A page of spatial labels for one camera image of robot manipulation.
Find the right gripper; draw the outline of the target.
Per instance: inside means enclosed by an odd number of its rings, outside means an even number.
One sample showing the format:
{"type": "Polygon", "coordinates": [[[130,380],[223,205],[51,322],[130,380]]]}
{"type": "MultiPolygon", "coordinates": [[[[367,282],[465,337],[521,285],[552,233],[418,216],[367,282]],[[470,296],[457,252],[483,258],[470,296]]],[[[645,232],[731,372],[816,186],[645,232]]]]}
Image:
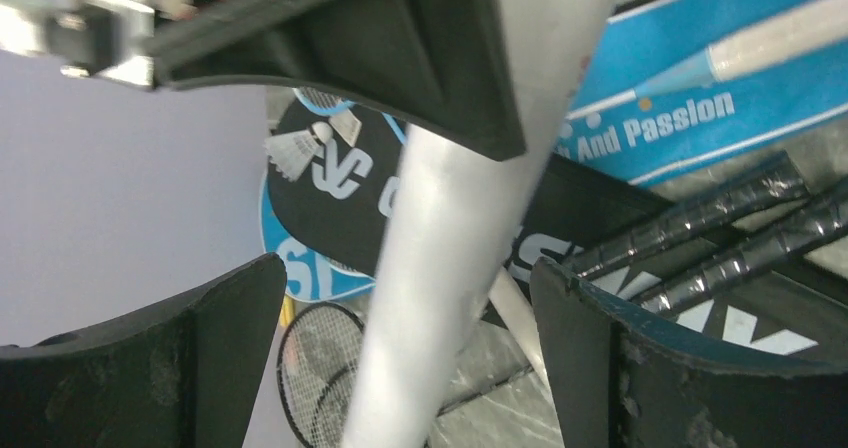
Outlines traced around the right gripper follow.
{"type": "Polygon", "coordinates": [[[314,88],[519,156],[498,0],[1,0],[1,47],[141,90],[314,88]]]}

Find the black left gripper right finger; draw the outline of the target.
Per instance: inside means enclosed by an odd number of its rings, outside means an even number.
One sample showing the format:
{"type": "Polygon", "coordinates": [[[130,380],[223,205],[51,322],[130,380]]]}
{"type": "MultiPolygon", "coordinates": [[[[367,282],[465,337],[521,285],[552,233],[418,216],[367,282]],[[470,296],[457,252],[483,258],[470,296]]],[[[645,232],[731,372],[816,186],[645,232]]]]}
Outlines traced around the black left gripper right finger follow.
{"type": "Polygon", "coordinates": [[[543,258],[530,292],[569,447],[843,447],[847,370],[706,337],[543,258]]]}

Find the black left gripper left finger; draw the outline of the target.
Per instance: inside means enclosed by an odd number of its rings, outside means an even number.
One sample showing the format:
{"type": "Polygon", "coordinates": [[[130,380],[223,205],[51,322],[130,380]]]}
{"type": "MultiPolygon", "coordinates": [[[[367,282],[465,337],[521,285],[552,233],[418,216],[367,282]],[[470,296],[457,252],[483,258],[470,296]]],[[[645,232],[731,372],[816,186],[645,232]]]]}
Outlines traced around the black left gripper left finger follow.
{"type": "Polygon", "coordinates": [[[5,447],[239,447],[282,308],[273,253],[111,320],[1,349],[5,447]]]}

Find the white shuttlecock tube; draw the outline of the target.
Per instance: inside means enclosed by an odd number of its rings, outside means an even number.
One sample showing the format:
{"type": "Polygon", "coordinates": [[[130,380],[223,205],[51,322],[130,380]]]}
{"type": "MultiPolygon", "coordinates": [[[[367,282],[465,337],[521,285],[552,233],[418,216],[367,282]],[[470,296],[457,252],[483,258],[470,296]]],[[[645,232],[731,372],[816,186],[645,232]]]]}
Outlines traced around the white shuttlecock tube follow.
{"type": "Polygon", "coordinates": [[[525,152],[409,130],[341,445],[420,447],[617,0],[498,0],[525,152]]]}

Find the white plastic shuttlecock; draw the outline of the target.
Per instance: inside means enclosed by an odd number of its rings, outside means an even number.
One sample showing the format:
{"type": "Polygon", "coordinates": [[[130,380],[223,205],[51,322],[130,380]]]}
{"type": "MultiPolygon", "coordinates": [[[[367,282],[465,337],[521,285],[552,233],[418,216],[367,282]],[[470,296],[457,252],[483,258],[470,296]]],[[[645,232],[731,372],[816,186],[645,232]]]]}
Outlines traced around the white plastic shuttlecock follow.
{"type": "Polygon", "coordinates": [[[333,134],[329,124],[315,122],[304,130],[270,136],[264,140],[263,148],[284,179],[297,181],[333,134]]]}

